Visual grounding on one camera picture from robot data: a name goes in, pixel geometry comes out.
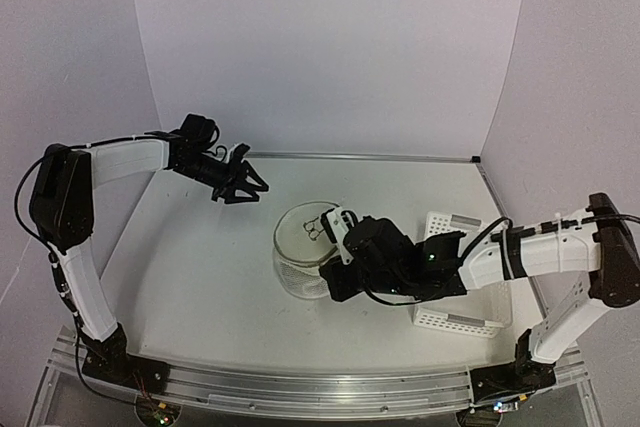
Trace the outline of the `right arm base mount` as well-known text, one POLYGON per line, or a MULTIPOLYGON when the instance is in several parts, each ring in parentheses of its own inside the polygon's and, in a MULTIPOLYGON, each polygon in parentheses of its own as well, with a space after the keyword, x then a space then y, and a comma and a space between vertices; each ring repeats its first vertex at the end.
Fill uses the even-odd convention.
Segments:
POLYGON ((527 329, 519 337, 513 361, 470 370, 474 405, 514 399, 555 385, 556 363, 541 363, 533 359, 529 348, 531 334, 532 330, 527 329))

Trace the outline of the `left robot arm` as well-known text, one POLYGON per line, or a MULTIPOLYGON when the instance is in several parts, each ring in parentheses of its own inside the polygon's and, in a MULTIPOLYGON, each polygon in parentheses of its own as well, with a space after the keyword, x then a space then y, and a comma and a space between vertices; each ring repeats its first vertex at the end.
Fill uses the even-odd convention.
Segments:
POLYGON ((33 224, 24 230, 47 249, 58 295, 83 341, 103 346, 94 364, 114 384, 127 382, 135 369, 132 358, 116 347, 126 345, 126 335, 94 262, 94 192, 133 175, 171 171, 211 188, 212 201, 258 201, 269 186, 246 160, 249 146, 240 143, 217 156, 219 136, 214 120, 189 114, 170 132, 51 144, 27 171, 36 179, 28 206, 33 224))

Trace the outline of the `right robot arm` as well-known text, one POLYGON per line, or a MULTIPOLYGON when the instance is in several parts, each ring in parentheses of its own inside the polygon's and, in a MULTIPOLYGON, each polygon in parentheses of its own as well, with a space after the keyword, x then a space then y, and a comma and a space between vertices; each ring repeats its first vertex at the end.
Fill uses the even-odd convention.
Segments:
POLYGON ((321 214, 320 224, 338 253, 319 273, 335 302, 364 293, 382 305, 395 295, 401 306, 499 282, 579 273, 564 300, 520 336, 516 358, 504 367, 504 382, 524 390, 607 312, 638 302, 639 252, 630 229, 638 221, 597 193, 568 217, 531 226, 500 217, 463 245, 463 231, 413 242, 388 218, 332 208, 321 214))

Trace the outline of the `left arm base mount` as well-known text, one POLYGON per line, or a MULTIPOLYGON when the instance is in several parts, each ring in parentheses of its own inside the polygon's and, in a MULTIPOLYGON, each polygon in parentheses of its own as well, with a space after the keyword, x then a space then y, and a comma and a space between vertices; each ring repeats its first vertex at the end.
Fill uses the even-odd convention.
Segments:
POLYGON ((86 348, 81 367, 83 376, 138 389, 146 394, 162 394, 165 391, 169 365, 160 360, 130 354, 127 351, 128 339, 120 323, 104 341, 92 339, 83 330, 80 330, 79 337, 86 348))

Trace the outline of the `white mesh laundry bag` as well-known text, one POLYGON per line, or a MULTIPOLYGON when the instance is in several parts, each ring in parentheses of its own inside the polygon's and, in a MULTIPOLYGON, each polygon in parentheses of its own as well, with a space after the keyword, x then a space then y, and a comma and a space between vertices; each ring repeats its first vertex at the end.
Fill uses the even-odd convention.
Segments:
POLYGON ((302 203, 287 210, 275 226, 274 270, 285 291, 296 298, 317 300, 329 295, 319 269, 338 248, 326 235, 321 215, 337 207, 326 201, 302 203))

